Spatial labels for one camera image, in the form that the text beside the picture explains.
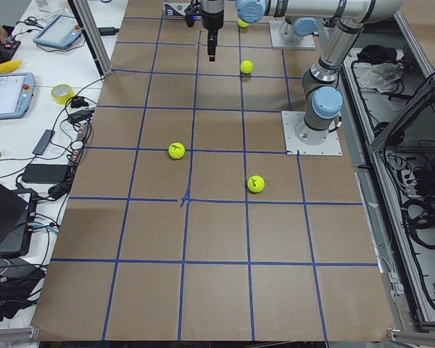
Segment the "grey usb hub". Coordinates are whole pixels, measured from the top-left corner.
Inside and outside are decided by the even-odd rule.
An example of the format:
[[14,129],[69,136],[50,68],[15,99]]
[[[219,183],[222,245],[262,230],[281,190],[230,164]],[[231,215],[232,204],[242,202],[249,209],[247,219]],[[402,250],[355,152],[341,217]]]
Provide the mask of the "grey usb hub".
[[50,144],[53,135],[54,131],[52,129],[46,129],[40,137],[38,143],[35,145],[32,153],[34,155],[42,155],[45,152],[47,146]]

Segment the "yellow tape roll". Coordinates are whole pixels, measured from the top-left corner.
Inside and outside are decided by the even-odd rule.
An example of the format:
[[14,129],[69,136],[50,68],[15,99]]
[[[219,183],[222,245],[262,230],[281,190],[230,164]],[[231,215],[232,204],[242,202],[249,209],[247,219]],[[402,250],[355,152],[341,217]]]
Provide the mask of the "yellow tape roll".
[[51,96],[58,104],[66,104],[68,100],[75,96],[73,87],[66,83],[61,83],[53,87]]

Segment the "teach pendant tablet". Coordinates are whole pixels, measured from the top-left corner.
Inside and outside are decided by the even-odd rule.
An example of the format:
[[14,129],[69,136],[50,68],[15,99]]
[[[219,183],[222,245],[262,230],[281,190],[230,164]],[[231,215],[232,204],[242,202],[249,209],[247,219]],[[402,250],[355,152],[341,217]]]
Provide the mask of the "teach pendant tablet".
[[33,97],[33,73],[0,74],[0,120],[24,117]]
[[66,50],[81,34],[78,21],[74,17],[60,14],[33,38],[33,42],[39,46]]

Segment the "black scissors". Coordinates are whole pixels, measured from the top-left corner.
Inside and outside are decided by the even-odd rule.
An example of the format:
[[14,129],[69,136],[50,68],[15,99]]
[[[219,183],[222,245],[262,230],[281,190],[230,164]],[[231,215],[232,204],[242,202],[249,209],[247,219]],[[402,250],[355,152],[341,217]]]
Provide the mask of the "black scissors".
[[32,27],[36,27],[36,28],[43,28],[43,25],[39,23],[38,19],[34,16],[29,16],[27,18],[25,18],[23,20],[23,23],[28,25],[28,26],[32,26]]

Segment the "aluminium frame post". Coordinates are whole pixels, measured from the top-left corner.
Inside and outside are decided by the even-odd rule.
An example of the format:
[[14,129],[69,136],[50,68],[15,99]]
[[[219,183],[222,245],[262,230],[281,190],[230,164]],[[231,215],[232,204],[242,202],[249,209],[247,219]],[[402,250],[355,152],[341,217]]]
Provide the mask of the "aluminium frame post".
[[112,64],[102,42],[94,16],[86,0],[68,0],[71,11],[82,30],[99,75],[105,78],[112,74]]

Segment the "tennis ball centre right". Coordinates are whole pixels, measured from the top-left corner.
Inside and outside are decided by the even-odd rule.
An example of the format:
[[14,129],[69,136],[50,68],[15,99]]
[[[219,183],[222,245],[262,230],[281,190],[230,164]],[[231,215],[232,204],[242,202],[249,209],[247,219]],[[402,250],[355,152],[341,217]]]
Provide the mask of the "tennis ball centre right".
[[260,175],[252,175],[248,178],[246,186],[250,192],[260,193],[265,188],[265,179]]

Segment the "tennis ball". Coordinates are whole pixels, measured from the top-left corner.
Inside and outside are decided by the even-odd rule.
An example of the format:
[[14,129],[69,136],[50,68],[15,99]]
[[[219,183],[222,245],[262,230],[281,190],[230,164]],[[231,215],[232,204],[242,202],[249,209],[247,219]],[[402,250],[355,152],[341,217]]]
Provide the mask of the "tennis ball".
[[240,28],[247,28],[249,24],[247,22],[244,22],[242,19],[238,19],[238,26]]
[[250,192],[260,193],[265,188],[265,179],[260,175],[252,175],[248,178],[246,186]]
[[186,148],[180,142],[171,143],[171,145],[169,145],[168,147],[168,154],[170,158],[174,160],[181,159],[182,157],[185,156],[185,153],[186,153]]
[[254,65],[251,60],[245,59],[240,64],[240,72],[243,75],[250,75],[253,69],[254,69]]

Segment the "near teach pendant tablet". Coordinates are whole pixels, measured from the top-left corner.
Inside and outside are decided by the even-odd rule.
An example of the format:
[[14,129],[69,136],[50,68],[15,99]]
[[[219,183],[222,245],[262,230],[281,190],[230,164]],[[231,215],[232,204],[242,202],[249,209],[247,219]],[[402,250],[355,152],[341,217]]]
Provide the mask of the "near teach pendant tablet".
[[33,73],[0,74],[0,120],[24,117],[33,97]]

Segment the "yellow plastic object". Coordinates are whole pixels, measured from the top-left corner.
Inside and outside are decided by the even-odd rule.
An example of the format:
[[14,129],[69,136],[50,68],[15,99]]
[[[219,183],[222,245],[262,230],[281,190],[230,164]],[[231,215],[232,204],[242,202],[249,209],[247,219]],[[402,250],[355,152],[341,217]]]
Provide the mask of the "yellow plastic object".
[[0,74],[7,74],[15,71],[22,64],[22,60],[11,60],[0,63]]

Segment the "far teach pendant tablet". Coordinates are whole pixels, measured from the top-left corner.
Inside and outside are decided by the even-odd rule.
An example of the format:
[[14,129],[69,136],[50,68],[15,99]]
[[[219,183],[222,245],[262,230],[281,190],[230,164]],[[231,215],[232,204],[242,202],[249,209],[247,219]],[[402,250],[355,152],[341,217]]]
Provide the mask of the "far teach pendant tablet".
[[60,14],[33,38],[33,42],[39,46],[66,50],[81,34],[78,21],[74,17]]

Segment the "tennis ball upper middle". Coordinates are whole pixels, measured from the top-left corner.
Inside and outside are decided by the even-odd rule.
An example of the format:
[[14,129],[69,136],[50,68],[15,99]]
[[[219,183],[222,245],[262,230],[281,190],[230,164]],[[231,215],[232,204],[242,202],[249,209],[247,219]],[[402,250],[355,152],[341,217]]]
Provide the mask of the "tennis ball upper middle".
[[253,69],[254,69],[254,65],[251,60],[245,59],[240,64],[240,72],[243,75],[250,75]]

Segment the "tennis ball far top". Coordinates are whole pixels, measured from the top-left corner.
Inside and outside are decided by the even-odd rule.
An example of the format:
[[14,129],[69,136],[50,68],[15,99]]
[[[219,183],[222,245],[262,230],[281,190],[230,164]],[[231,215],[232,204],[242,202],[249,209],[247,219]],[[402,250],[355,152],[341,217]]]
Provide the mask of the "tennis ball far top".
[[247,28],[249,24],[247,22],[244,22],[242,19],[238,19],[238,26],[240,28]]

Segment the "crumpled white cloth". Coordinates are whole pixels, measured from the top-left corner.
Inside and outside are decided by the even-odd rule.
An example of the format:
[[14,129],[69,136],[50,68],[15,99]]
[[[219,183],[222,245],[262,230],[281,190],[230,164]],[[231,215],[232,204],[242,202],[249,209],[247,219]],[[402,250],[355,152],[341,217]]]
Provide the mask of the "crumpled white cloth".
[[401,65],[386,62],[367,68],[358,83],[361,88],[375,89],[381,94],[391,93],[397,89],[403,74]]

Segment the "black power adapter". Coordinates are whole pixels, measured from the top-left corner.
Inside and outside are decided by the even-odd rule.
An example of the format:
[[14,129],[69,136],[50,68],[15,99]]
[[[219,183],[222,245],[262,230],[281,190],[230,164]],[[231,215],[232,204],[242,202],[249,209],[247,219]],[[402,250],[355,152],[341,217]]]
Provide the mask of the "black power adapter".
[[66,178],[67,171],[67,165],[29,164],[22,174],[22,181],[39,184],[60,183]]

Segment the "tennis ball centre left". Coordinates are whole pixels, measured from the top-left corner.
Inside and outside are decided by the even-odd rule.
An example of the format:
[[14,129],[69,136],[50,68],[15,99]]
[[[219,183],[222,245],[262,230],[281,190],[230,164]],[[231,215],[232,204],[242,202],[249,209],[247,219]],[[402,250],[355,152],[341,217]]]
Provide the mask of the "tennis ball centre left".
[[168,154],[170,158],[174,160],[181,159],[182,157],[185,156],[185,153],[186,153],[186,148],[180,142],[171,143],[171,145],[169,145],[168,147]]

